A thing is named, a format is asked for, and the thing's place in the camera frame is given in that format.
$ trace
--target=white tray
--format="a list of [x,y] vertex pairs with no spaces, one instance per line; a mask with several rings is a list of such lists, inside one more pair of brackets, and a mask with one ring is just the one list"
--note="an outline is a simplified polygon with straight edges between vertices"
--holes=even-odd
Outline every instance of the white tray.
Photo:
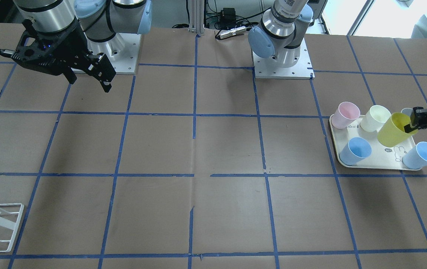
[[[331,124],[331,117],[328,121],[331,136],[333,137],[333,145],[336,152],[336,158],[345,167],[350,168],[372,168],[372,169],[390,169],[390,170],[409,170],[409,171],[418,171],[420,169],[410,169],[403,164],[403,156],[406,155],[408,151],[415,147],[415,143],[412,137],[408,138],[406,141],[399,143],[398,145],[388,148],[381,145],[378,139],[377,131],[367,132],[360,127],[360,122],[364,118],[364,115],[361,115],[359,119],[353,121],[345,129],[337,129]],[[370,157],[360,160],[354,165],[345,165],[340,160],[340,152],[346,146],[348,141],[354,137],[361,137],[370,143],[372,148],[372,153]]]

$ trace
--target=pink cup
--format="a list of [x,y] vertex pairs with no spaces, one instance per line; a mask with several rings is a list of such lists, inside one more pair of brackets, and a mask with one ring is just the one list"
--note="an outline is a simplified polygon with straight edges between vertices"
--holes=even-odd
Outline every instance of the pink cup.
[[360,109],[351,102],[341,103],[331,116],[331,124],[338,129],[345,129],[360,117]]

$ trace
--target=plastic cup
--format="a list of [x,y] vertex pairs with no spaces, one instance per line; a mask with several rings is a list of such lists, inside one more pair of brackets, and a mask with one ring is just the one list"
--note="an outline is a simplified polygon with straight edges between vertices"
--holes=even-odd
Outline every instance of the plastic cup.
[[403,108],[403,110],[401,110],[401,113],[408,115],[409,117],[411,117],[411,114],[413,113],[413,109],[412,108]]
[[391,117],[391,112],[386,107],[374,105],[366,113],[360,126],[364,131],[374,132],[383,127],[389,117]]
[[411,136],[415,135],[418,130],[414,130],[411,133],[404,131],[404,126],[411,123],[410,117],[403,113],[393,113],[391,117],[386,121],[381,130],[378,132],[378,141],[383,146],[391,148]]
[[427,142],[420,142],[403,157],[403,163],[410,169],[427,166]]
[[345,165],[353,165],[371,155],[371,145],[361,137],[354,137],[348,141],[340,152],[340,160]]
[[360,109],[351,102],[342,102],[331,116],[331,124],[337,129],[345,129],[360,117]]

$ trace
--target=light blue cup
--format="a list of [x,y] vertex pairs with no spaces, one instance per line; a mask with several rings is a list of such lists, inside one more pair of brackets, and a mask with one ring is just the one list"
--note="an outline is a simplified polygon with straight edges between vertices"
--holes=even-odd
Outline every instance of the light blue cup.
[[427,142],[420,142],[403,157],[403,163],[410,169],[421,169],[427,165]]
[[361,137],[354,137],[340,152],[340,160],[345,165],[353,165],[371,155],[371,145]]

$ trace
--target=blue joint cap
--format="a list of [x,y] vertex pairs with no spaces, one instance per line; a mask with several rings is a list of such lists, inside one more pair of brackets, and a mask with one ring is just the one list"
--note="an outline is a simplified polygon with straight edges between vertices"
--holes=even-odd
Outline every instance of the blue joint cap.
[[75,0],[74,10],[79,19],[84,19],[98,12],[106,5],[106,0]]
[[258,26],[254,26],[248,32],[248,42],[252,51],[261,58],[268,58],[275,54],[275,47],[270,37]]
[[313,9],[309,5],[305,5],[302,9],[302,12],[298,16],[298,20],[302,22],[312,22],[313,21]]
[[137,34],[147,34],[150,31],[152,25],[152,1],[147,0],[144,7],[144,13],[140,19],[139,29]]

